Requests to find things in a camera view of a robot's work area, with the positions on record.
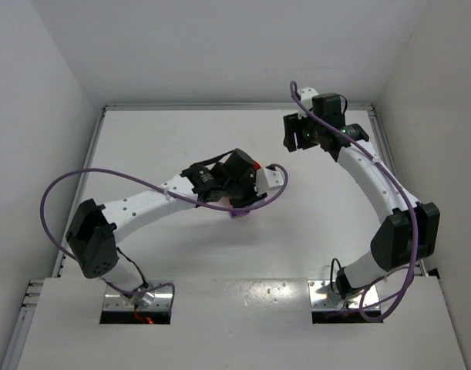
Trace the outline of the purple lego block stack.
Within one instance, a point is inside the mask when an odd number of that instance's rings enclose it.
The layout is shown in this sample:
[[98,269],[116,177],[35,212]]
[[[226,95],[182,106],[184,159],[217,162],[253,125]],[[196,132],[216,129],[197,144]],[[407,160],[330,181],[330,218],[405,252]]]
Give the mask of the purple lego block stack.
[[249,211],[246,211],[246,210],[233,210],[230,212],[230,217],[232,219],[237,219],[237,218],[241,218],[241,217],[245,217],[249,214],[250,212]]

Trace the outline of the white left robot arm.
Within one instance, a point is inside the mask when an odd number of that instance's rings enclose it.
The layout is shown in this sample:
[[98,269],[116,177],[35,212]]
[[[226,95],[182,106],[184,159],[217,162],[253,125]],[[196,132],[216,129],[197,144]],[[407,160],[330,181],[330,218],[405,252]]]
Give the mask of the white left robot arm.
[[234,209],[267,197],[257,185],[261,166],[243,150],[190,165],[160,190],[145,190],[122,200],[77,208],[66,234],[67,244],[85,278],[103,278],[123,291],[138,291],[146,281],[137,271],[124,277],[119,243],[133,232],[171,214],[226,199]]

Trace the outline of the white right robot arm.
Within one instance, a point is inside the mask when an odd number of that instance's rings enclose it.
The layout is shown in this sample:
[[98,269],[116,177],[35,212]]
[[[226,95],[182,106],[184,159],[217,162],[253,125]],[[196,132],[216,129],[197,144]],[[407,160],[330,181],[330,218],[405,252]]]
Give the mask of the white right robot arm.
[[379,159],[366,131],[357,123],[346,123],[341,95],[306,87],[294,97],[299,110],[284,117],[284,146],[289,152],[319,146],[330,154],[358,184],[381,224],[369,252],[338,270],[338,294],[347,298],[397,267],[431,256],[439,208],[408,192]]

